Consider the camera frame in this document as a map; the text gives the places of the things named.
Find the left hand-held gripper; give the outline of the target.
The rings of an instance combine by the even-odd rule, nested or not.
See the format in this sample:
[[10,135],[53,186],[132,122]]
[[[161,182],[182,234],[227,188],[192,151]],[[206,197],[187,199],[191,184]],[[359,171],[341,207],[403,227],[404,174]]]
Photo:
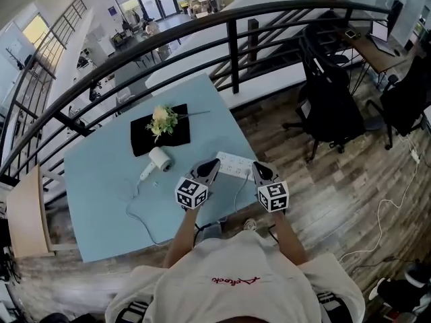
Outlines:
[[213,194],[211,185],[216,179],[221,165],[220,159],[198,161],[180,178],[175,187],[176,202],[184,209],[196,209],[203,205]]

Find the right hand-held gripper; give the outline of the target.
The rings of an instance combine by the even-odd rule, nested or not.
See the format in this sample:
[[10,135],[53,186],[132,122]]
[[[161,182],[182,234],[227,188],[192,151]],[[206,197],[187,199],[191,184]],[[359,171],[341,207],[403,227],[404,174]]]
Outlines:
[[256,185],[264,182],[274,182],[257,188],[257,197],[263,208],[269,212],[283,211],[289,207],[289,190],[287,182],[277,182],[278,169],[270,163],[254,161],[252,164],[253,177]]

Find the white power strip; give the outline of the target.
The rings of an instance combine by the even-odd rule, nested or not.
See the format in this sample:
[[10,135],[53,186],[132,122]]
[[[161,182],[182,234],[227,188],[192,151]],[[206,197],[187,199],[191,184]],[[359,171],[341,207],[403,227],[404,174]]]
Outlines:
[[222,151],[219,151],[216,157],[221,161],[219,172],[235,178],[242,178],[251,182],[254,181],[253,171],[250,177],[246,177],[244,173],[246,169],[252,170],[254,160]]

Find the person's right forearm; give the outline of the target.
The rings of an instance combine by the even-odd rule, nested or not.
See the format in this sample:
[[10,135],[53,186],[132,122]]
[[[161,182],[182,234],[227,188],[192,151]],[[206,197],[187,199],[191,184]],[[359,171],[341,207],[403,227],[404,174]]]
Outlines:
[[293,264],[301,265],[308,261],[304,246],[301,244],[289,221],[282,211],[271,214],[280,252]]

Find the person's left forearm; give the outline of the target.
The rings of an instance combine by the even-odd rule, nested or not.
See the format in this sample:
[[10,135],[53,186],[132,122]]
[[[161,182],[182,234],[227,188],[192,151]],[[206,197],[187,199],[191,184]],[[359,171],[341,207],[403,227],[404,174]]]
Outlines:
[[194,246],[195,224],[200,208],[186,211],[183,221],[165,255],[163,267],[170,268],[183,256],[188,254]]

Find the white hair dryer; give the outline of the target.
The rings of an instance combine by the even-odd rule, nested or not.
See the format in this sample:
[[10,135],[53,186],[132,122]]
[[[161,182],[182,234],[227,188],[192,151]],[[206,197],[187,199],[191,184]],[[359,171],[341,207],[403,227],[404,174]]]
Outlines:
[[150,162],[139,176],[140,182],[144,181],[155,169],[167,172],[173,164],[171,158],[160,147],[154,147],[148,157]]

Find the black cloth mat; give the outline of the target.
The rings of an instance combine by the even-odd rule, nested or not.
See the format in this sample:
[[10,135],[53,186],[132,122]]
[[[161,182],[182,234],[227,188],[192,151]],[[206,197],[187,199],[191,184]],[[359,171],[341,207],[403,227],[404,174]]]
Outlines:
[[[177,114],[188,114],[186,104],[172,106]],[[182,119],[174,128],[172,135],[162,135],[156,143],[152,133],[145,129],[151,122],[152,114],[138,118],[131,122],[131,146],[134,156],[138,157],[149,153],[154,147],[175,147],[191,142],[189,118]]]

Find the cream artificial flower bouquet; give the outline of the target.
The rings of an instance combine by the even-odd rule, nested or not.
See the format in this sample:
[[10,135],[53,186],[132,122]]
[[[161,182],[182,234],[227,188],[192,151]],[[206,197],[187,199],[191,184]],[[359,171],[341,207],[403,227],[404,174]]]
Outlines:
[[208,113],[208,111],[177,114],[171,106],[156,106],[152,114],[151,122],[145,126],[145,129],[152,133],[154,143],[156,143],[162,135],[172,135],[175,126],[180,120],[206,113]]

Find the black office chair with headrest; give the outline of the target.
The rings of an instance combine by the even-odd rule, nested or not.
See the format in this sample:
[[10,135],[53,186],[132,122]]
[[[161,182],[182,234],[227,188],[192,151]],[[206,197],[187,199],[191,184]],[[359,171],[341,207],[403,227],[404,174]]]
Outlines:
[[300,122],[285,122],[283,128],[301,128],[314,139],[313,161],[320,143],[328,143],[343,153],[345,144],[364,134],[364,119],[348,88],[348,75],[341,63],[347,59],[327,55],[319,44],[318,30],[307,26],[299,40],[306,83],[300,89],[295,109]]

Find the person's white t-shirt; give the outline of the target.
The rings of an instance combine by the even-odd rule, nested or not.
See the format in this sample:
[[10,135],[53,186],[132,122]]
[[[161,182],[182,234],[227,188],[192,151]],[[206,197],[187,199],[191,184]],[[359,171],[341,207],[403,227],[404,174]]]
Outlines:
[[202,241],[170,268],[136,267],[106,309],[106,323],[137,310],[142,323],[219,323],[252,317],[266,323],[362,323],[362,292],[336,257],[301,265],[254,231]]

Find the black metal railing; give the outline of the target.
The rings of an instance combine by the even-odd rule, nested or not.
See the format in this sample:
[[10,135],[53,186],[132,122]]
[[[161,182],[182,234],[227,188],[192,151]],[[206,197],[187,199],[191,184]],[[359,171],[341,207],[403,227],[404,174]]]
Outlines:
[[[109,59],[107,62],[91,71],[83,79],[80,79],[71,88],[65,91],[57,100],[55,100],[40,116],[28,110],[25,106],[20,105],[17,101],[13,101],[14,106],[18,106],[19,110],[31,116],[33,123],[25,134],[13,146],[9,155],[0,165],[0,182],[8,186],[16,186],[20,181],[20,174],[23,170],[30,169],[30,162],[37,160],[37,155],[65,129],[74,131],[74,138],[78,136],[86,137],[91,133],[93,127],[105,120],[106,118],[116,114],[121,109],[128,107],[130,104],[139,99],[152,94],[159,89],[175,83],[183,78],[186,78],[194,73],[212,67],[214,70],[210,74],[211,81],[217,81],[220,78],[229,77],[231,82],[219,86],[218,90],[232,89],[233,94],[239,92],[240,84],[245,80],[240,77],[240,72],[254,67],[265,62],[265,59],[252,60],[246,62],[244,57],[252,54],[257,55],[260,50],[271,48],[274,46],[283,45],[286,39],[281,40],[264,39],[263,43],[257,42],[251,46],[248,42],[238,44],[240,39],[247,40],[250,36],[258,36],[262,33],[280,35],[287,29],[294,26],[303,26],[313,24],[314,19],[306,19],[306,15],[315,9],[343,9],[345,15],[343,17],[335,17],[328,19],[329,23],[346,26],[353,20],[352,13],[358,11],[371,11],[388,15],[396,20],[397,16],[392,9],[383,9],[373,7],[361,3],[353,3],[347,1],[335,0],[295,0],[295,1],[276,1],[271,3],[262,3],[252,6],[241,7],[228,11],[222,11],[207,17],[200,18],[174,27],[169,31],[161,32],[152,36],[148,40],[144,40],[137,46],[122,52],[121,54]],[[137,60],[140,56],[156,50],[160,46],[168,45],[175,40],[180,40],[182,37],[189,36],[195,32],[201,32],[212,29],[216,26],[223,25],[226,29],[226,36],[219,37],[204,45],[196,46],[191,50],[187,50],[179,55],[160,61],[153,67],[146,69],[140,74],[133,76],[118,86],[112,88],[106,94],[90,102],[85,108],[81,109],[76,115],[69,118],[64,115],[62,110],[74,99],[78,98],[82,93],[89,90],[102,79],[114,73],[117,69],[124,67],[126,64]],[[129,87],[136,81],[151,75],[160,69],[177,63],[183,59],[190,58],[194,55],[201,54],[207,50],[227,45],[227,53],[208,59],[201,64],[196,63],[190,69],[183,69],[177,75],[173,75],[160,83],[145,89],[134,98],[128,99],[126,102],[119,104],[117,107],[110,109],[102,116],[93,120],[86,127],[78,125],[77,120],[85,113],[93,110],[105,100],[120,92],[122,89]]]

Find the brown wooden desk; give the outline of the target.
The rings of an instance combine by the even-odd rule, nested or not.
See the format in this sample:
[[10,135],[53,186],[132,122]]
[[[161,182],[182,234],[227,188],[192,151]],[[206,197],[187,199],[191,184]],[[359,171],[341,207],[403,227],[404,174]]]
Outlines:
[[[346,30],[353,30],[357,34],[357,37],[355,39],[349,39],[345,35]],[[348,61],[344,63],[343,66],[352,67],[357,63],[362,65],[356,82],[353,85],[349,84],[351,94],[356,92],[370,69],[377,74],[376,87],[379,88],[388,70],[406,62],[407,60],[407,57],[397,49],[394,49],[396,54],[395,57],[377,49],[371,39],[365,36],[365,31],[359,31],[359,29],[354,30],[352,28],[339,28],[337,33],[342,41],[347,44],[347,49],[342,53],[342,55],[345,55],[348,58]]]

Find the open laptop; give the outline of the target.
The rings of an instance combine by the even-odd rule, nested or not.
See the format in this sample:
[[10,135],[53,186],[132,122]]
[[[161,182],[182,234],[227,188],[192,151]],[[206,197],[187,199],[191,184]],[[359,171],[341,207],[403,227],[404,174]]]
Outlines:
[[377,21],[371,22],[368,37],[371,39],[377,49],[395,57],[395,51],[390,47],[387,42],[388,35],[388,28],[384,24]]

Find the light wooden board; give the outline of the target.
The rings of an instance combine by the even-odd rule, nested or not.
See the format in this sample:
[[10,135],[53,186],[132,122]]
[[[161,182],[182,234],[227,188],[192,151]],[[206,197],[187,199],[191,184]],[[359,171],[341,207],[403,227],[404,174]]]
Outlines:
[[6,199],[11,247],[16,259],[53,256],[44,210],[42,176],[35,166]]

